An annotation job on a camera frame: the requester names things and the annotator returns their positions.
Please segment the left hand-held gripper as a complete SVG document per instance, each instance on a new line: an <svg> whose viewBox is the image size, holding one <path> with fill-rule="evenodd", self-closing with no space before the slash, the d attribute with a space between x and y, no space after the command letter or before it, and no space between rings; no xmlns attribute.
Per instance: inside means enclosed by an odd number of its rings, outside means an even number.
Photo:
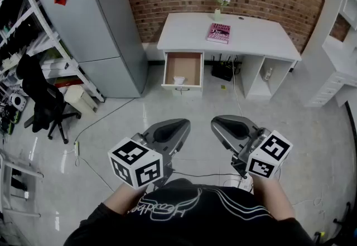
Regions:
<svg viewBox="0 0 357 246"><path fill-rule="evenodd" d="M172 158L191 129L188 119L170 119L151 125L132 138L123 138L109 152L114 174L139 190L150 184L162 187L173 173Z"/></svg>

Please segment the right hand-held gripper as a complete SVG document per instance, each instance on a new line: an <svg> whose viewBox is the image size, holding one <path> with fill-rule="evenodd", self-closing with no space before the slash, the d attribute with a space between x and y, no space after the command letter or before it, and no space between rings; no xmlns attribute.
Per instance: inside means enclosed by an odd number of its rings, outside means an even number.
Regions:
<svg viewBox="0 0 357 246"><path fill-rule="evenodd" d="M216 116L211 121L211 129L232 152L231 166L242 177L253 174L272 179L293 147L278 131L258 127L246 117Z"/></svg>

